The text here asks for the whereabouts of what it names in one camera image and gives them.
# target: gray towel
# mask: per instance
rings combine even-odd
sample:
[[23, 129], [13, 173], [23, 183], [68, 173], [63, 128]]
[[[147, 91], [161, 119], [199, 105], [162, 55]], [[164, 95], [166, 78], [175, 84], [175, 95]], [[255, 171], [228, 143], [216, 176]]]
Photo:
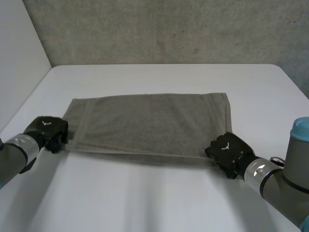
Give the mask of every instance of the gray towel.
[[213, 165], [204, 149], [232, 132], [225, 93], [73, 99], [66, 149], [156, 165]]

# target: white table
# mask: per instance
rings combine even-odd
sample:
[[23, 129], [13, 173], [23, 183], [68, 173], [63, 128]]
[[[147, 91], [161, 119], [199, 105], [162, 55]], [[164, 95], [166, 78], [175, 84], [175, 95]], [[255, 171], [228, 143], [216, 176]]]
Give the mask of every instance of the white table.
[[[274, 65], [81, 65], [53, 68], [1, 133], [62, 117], [73, 98], [226, 92], [233, 132], [258, 156], [285, 158], [309, 100]], [[43, 151], [0, 191], [3, 232], [296, 232], [241, 180], [218, 169], [159, 168]]]

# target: concrete wall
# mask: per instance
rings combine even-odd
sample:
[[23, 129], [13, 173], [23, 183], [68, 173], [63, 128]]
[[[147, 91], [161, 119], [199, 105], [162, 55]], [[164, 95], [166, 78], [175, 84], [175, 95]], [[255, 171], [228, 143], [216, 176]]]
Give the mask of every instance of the concrete wall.
[[0, 0], [0, 131], [50, 69], [22, 0]]
[[270, 63], [309, 96], [308, 0], [24, 0], [52, 66]]

